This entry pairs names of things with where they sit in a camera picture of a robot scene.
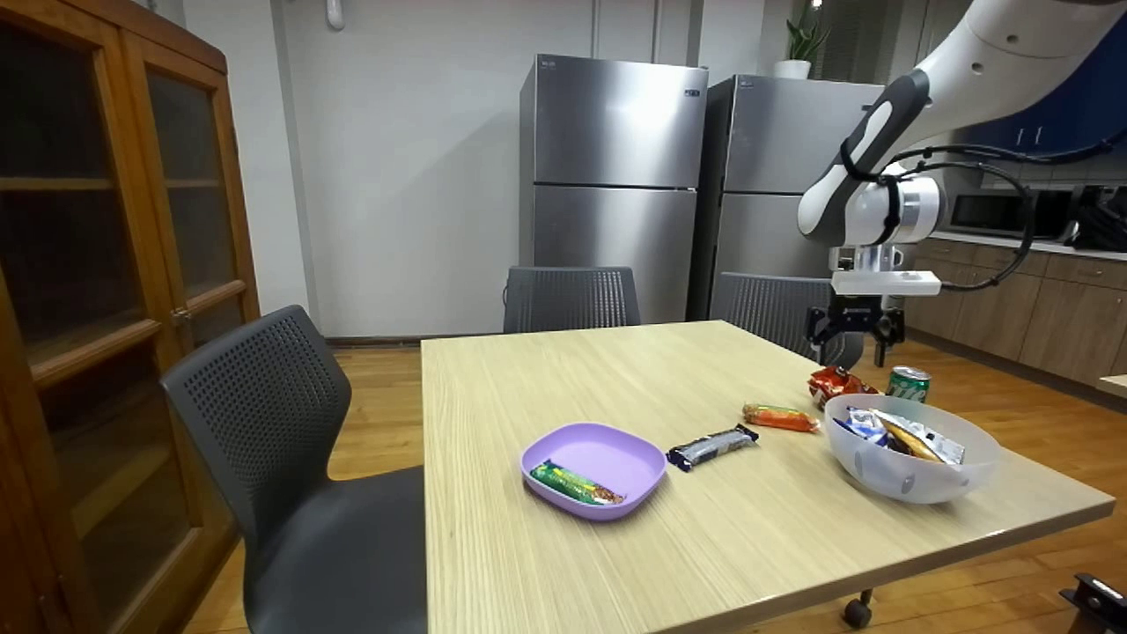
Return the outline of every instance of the gray chair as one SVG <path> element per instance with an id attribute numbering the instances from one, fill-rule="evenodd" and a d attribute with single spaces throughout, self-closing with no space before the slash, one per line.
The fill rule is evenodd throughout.
<path id="1" fill-rule="evenodd" d="M 629 269 L 510 269 L 504 332 L 639 324 Z"/>
<path id="2" fill-rule="evenodd" d="M 426 632 L 424 468 L 335 482 L 351 383 L 301 307 L 161 381 L 246 538 L 251 632 Z"/>
<path id="3" fill-rule="evenodd" d="M 858 332 L 843 332 L 813 352 L 806 343 L 811 309 L 830 307 L 829 278 L 723 271 L 714 287 L 714 318 L 741 324 L 788 352 L 823 368 L 855 368 L 865 352 Z"/>

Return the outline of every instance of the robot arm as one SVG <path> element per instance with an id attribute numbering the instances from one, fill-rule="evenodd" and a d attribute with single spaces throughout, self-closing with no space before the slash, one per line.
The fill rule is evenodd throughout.
<path id="1" fill-rule="evenodd" d="M 836 307 L 813 329 L 813 347 L 840 332 L 874 332 L 880 364 L 885 347 L 907 337 L 885 295 L 941 293 L 931 271 L 890 271 L 885 256 L 887 244 L 918 244 L 935 232 L 941 185 L 880 159 L 1038 101 L 1125 15 L 1127 0 L 971 0 L 925 60 L 880 91 L 801 200 L 806 239 L 855 250 L 854 271 L 830 278 Z"/>

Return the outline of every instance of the purple plate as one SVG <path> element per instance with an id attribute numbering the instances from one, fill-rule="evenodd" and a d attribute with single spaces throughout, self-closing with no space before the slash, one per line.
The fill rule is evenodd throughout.
<path id="1" fill-rule="evenodd" d="M 530 471 L 546 459 L 604 482 L 621 497 L 621 504 L 608 504 L 608 509 L 580 504 L 543 486 Z M 634 516 L 661 486 L 666 456 L 624 430 L 598 428 L 598 424 L 571 424 L 546 435 L 520 456 L 520 479 L 524 479 L 524 490 L 532 490 L 540 500 L 568 516 L 577 516 L 584 523 L 618 523 Z"/>

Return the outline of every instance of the kitchen counter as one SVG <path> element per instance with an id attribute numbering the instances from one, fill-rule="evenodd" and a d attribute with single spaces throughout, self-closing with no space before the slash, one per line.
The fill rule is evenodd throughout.
<path id="1" fill-rule="evenodd" d="M 946 244 L 982 244 L 982 248 L 1005 248 L 1018 250 L 1022 239 L 1005 239 L 1005 237 L 975 237 L 975 232 L 935 232 L 931 239 L 946 239 Z M 1031 255 L 1060 255 L 1060 256 L 1088 256 L 1088 261 L 1127 261 L 1125 250 L 1074 250 L 1056 239 L 1031 239 Z"/>

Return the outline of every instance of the glass cabinet door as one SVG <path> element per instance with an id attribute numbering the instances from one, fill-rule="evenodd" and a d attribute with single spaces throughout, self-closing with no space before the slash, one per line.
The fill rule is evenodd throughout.
<path id="1" fill-rule="evenodd" d="M 4 392 L 38 405 L 13 428 L 50 449 L 35 471 L 62 500 L 53 523 L 71 530 L 101 626 L 139 614 L 133 599 L 200 544 L 159 387 L 168 298 L 161 271 L 141 263 L 156 232 L 123 70 L 118 31 L 62 3 L 35 10 L 35 27 L 0 10 L 0 322 L 27 364 L 27 387 Z"/>
<path id="2" fill-rule="evenodd" d="M 152 124 L 147 151 L 165 195 L 173 322 L 199 350 L 257 309 L 229 95 L 216 70 L 159 45 L 133 44 L 132 57 L 147 87 L 141 119 Z"/>

